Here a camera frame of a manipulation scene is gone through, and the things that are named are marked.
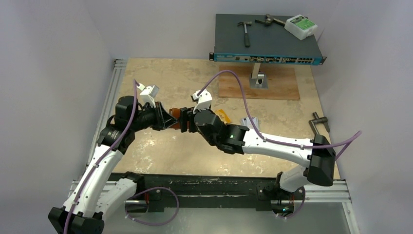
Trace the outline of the brown leather card holder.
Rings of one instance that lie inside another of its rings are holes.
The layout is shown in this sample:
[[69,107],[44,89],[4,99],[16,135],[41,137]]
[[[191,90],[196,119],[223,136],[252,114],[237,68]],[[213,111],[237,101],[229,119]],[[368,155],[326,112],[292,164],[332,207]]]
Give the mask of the brown leather card holder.
[[180,130],[180,128],[181,128],[181,124],[179,122],[180,115],[181,115],[180,108],[170,108],[169,109],[169,114],[176,119],[176,122],[173,125],[171,125],[170,128],[174,129],[174,130]]

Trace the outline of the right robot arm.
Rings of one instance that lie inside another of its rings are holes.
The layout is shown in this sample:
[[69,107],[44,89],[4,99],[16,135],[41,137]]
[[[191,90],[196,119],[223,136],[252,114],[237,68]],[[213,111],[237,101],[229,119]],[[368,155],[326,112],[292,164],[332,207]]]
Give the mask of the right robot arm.
[[210,109],[180,110],[178,124],[182,132],[198,132],[211,146],[227,154],[258,154],[294,162],[297,166],[277,175],[274,194],[286,198],[292,192],[312,183],[329,187],[334,183],[336,153],[328,149],[322,135],[313,139],[279,137],[280,144],[271,142],[262,134],[242,125],[225,124]]

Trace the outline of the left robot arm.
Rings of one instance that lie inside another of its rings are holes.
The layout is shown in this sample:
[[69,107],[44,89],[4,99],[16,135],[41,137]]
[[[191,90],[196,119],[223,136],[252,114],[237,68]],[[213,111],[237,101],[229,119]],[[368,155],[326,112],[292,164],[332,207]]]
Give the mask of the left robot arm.
[[173,110],[165,110],[160,102],[141,104],[134,96],[121,97],[99,134],[94,155],[78,185],[64,204],[53,207],[48,219],[59,234],[100,234],[105,220],[128,199],[144,199],[163,186],[146,185],[146,176],[126,172],[115,187],[102,194],[113,169],[135,140],[135,133],[147,128],[161,131],[179,123]]

